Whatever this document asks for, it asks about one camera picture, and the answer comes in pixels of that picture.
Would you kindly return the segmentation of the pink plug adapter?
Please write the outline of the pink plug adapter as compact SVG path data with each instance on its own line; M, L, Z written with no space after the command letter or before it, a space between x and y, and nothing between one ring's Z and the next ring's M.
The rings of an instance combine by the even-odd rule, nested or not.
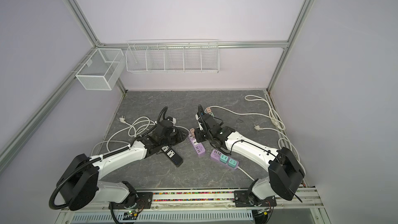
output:
M190 133L191 133L191 135L192 135L193 137L195 137L195 129L194 129L194 128L191 128L191 129L190 129Z

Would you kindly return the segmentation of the black power strip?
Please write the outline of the black power strip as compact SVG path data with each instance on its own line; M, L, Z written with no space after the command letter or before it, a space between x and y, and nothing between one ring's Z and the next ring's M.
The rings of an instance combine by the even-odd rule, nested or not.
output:
M171 146L163 146L161 150L177 168L183 164L182 157Z

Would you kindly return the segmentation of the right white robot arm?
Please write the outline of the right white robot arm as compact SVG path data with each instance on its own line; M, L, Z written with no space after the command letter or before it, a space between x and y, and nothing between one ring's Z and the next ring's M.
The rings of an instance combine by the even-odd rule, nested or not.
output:
M218 118L206 113L201 105L195 118L199 125L195 129L199 143L209 141L226 156L238 153L266 171L267 176L255 179L245 192L246 199L240 203L260 206L269 197L279 196L287 201L296 197L305 172L289 148L276 149L259 144L223 125L223 122L218 123Z

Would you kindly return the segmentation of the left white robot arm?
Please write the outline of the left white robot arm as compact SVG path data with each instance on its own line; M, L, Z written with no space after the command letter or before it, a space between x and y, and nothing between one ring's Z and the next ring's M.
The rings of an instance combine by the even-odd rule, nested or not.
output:
M158 153L165 154L176 167L182 164L173 146L185 141L190 131L177 126L175 118L167 117L167 110L168 107L164 107L156 121L149 120L141 126L141 133L123 147L91 157L83 153L77 155L57 182L49 198L49 207L76 211L93 202L108 202L110 207L125 209L137 207L140 198L129 182L110 183L102 178Z

